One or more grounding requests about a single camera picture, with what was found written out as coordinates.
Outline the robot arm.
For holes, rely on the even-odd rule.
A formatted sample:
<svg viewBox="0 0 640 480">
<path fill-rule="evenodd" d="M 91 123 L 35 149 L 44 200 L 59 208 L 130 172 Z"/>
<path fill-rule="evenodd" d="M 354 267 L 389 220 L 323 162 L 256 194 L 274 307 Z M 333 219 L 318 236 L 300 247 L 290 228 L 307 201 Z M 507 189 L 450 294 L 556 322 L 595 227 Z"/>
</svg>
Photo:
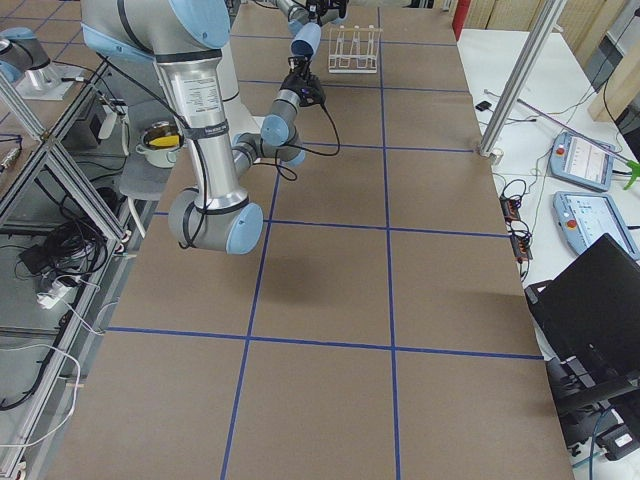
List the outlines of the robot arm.
<svg viewBox="0 0 640 480">
<path fill-rule="evenodd" d="M 303 26 L 314 23 L 322 27 L 328 23 L 338 23 L 347 16 L 347 0 L 271 0 L 270 4 L 286 17 L 288 29 L 297 34 Z"/>
<path fill-rule="evenodd" d="M 277 1 L 295 37 L 289 73 L 269 114 L 256 124 L 237 96 L 223 1 L 84 1 L 86 45 L 111 58 L 152 62 L 189 149 L 197 184 L 183 190 L 169 227 L 184 248 L 250 252 L 258 243 L 263 212 L 240 177 L 259 159 L 286 165 L 303 161 L 295 126 L 300 108 L 325 99 L 310 71 L 325 18 L 345 9 L 319 1 Z"/>
</svg>

